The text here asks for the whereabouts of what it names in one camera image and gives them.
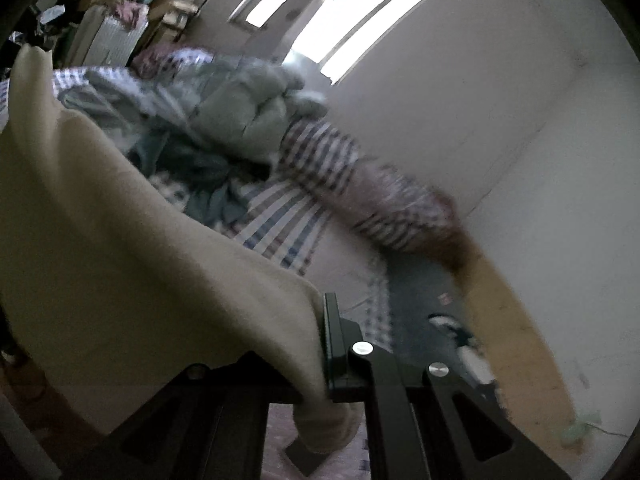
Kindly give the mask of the dark teal penguin pillow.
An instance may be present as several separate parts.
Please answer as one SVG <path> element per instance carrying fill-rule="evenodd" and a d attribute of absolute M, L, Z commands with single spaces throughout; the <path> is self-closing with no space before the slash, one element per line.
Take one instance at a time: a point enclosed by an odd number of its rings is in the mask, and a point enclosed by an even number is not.
<path fill-rule="evenodd" d="M 497 379 L 466 322 L 454 274 L 433 260 L 405 252 L 386 252 L 385 260 L 396 356 L 422 368 L 446 364 L 502 410 Z"/>

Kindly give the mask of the wooden headboard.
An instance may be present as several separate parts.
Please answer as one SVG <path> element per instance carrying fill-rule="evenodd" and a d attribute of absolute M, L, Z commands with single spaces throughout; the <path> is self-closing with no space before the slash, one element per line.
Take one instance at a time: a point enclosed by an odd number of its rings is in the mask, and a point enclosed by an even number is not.
<path fill-rule="evenodd" d="M 510 422 L 561 465 L 575 463 L 580 443 L 562 445 L 575 412 L 547 344 L 521 301 L 491 263 L 473 252 L 457 275 L 465 314 L 498 380 Z"/>

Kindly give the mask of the plaid folded quilt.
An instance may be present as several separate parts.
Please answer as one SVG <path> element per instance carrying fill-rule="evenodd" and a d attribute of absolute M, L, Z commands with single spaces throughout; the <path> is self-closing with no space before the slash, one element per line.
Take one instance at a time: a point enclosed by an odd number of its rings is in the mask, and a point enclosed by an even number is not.
<path fill-rule="evenodd" d="M 326 120 L 294 122 L 281 143 L 279 169 L 375 245 L 430 257 L 454 272 L 464 266 L 469 242 L 454 200 L 364 154 Z"/>

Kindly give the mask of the dark teal garment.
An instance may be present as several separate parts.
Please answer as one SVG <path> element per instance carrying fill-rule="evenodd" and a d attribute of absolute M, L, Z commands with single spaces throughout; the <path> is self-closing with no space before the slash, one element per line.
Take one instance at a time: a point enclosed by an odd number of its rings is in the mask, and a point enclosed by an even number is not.
<path fill-rule="evenodd" d="M 250 202 L 243 197 L 244 181 L 264 182 L 270 162 L 253 162 L 224 148 L 201 148 L 178 130 L 155 129 L 130 148 L 128 160 L 146 178 L 164 172 L 189 192 L 183 212 L 212 228 L 232 224 L 247 215 Z"/>

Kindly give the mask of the light blue grey garment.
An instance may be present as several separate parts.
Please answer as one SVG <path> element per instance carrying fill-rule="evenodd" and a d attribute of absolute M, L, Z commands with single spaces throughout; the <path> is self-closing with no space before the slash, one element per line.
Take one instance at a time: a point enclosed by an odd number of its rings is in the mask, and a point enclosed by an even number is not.
<path fill-rule="evenodd" d="M 93 120 L 134 166 L 151 171 L 165 152 L 204 150 L 191 124 L 198 92 L 175 77 L 115 79 L 90 68 L 58 100 Z"/>

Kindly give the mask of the plaid pillow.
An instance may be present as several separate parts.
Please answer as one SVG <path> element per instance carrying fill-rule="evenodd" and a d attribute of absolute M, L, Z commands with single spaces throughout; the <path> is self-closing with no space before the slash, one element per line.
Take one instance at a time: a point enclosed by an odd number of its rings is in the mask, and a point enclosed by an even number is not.
<path fill-rule="evenodd" d="M 213 59 L 209 50 L 165 42 L 153 44 L 135 55 L 130 62 L 131 69 L 142 79 L 174 72 L 183 65 L 208 63 Z"/>

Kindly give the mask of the window with curtain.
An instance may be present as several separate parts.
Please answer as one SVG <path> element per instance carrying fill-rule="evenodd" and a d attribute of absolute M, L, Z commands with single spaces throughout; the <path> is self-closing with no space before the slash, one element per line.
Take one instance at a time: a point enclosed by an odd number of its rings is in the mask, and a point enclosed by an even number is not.
<path fill-rule="evenodd" d="M 424 0 L 241 0 L 246 52 L 315 70 L 335 86 Z"/>

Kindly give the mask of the pink cloth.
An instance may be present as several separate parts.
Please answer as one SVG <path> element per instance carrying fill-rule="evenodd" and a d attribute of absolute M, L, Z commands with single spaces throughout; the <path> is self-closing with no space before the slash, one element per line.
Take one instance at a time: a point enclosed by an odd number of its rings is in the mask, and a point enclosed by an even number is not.
<path fill-rule="evenodd" d="M 128 28 L 139 28 L 148 21 L 149 7 L 144 3 L 114 0 L 111 10 L 114 17 Z"/>

